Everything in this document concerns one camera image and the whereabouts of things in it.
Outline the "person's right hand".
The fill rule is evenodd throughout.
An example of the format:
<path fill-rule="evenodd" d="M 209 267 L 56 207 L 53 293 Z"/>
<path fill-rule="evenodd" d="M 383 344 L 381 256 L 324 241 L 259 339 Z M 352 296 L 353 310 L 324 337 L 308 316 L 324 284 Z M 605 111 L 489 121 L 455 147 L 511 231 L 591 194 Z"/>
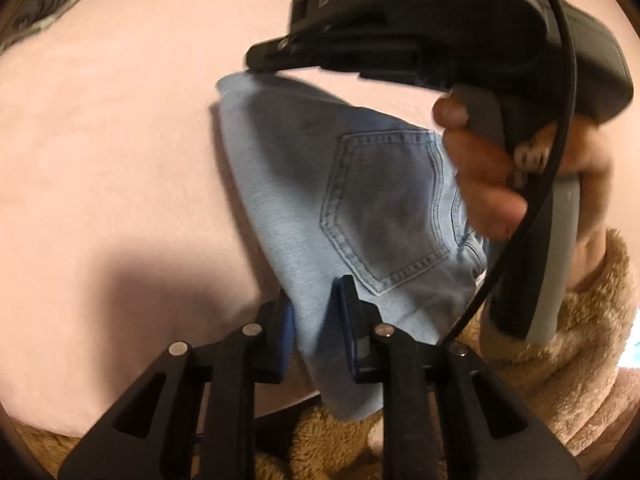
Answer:
<path fill-rule="evenodd" d="M 433 119 L 444 129 L 444 147 L 456 168 L 470 225 L 492 242 L 507 240 L 527 210 L 511 184 L 518 174 L 544 170 L 556 125 L 545 126 L 510 155 L 469 128 L 468 111 L 452 96 L 436 101 Z M 605 218 L 614 174 L 611 145 L 591 119 L 576 115 L 570 123 L 559 174 L 576 176 L 580 182 L 577 240 L 566 288 L 583 292 L 597 281 L 604 266 Z"/>

